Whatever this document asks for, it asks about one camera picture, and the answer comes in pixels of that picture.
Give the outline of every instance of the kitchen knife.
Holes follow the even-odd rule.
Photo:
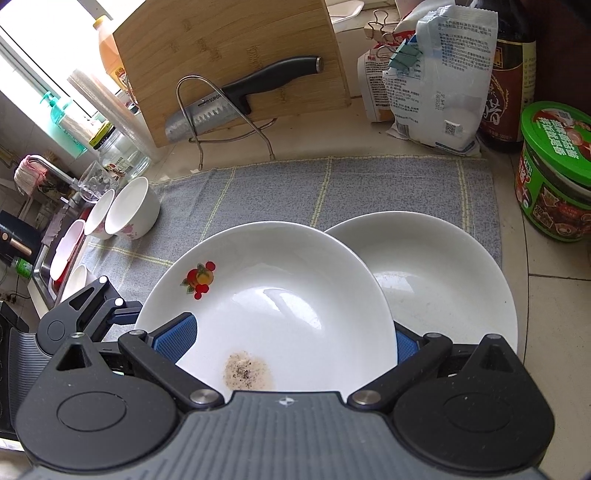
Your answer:
[[[318,56],[291,57],[276,61],[240,80],[229,83],[222,87],[222,91],[242,113],[248,115],[251,113],[251,107],[248,105],[247,95],[275,90],[298,77],[320,73],[322,67],[322,58]],[[186,107],[186,110],[198,135],[240,117],[232,105],[229,105],[217,92],[193,102]],[[165,130],[166,138],[171,143],[193,136],[191,127],[181,111],[166,120]]]

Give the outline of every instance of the window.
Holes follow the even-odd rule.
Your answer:
[[[91,105],[67,81],[81,68],[94,73],[113,92],[119,88],[105,73],[98,49],[95,18],[122,21],[143,0],[10,0],[0,10],[0,43],[40,90],[72,97],[89,115]]]

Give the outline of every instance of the soy sauce bottle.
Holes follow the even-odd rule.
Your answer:
[[[534,101],[534,31],[519,0],[473,0],[470,6],[494,10],[499,17],[491,84],[479,137],[494,150],[518,151],[523,143],[521,112]]]

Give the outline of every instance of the qr code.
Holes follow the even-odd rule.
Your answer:
[[[398,130],[398,133],[400,133],[401,135],[404,135],[405,137],[410,137],[410,135],[408,134],[408,125],[396,122],[396,129]]]
[[[449,120],[445,120],[445,133],[453,137],[462,137],[463,128],[460,124],[455,124]]]

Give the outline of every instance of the knife handle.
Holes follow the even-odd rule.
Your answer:
[[[248,115],[251,113],[251,107],[247,95],[275,90],[298,77],[320,73],[322,67],[322,58],[315,55],[291,57],[271,63],[247,77],[228,83],[222,87],[222,91],[244,115]]]

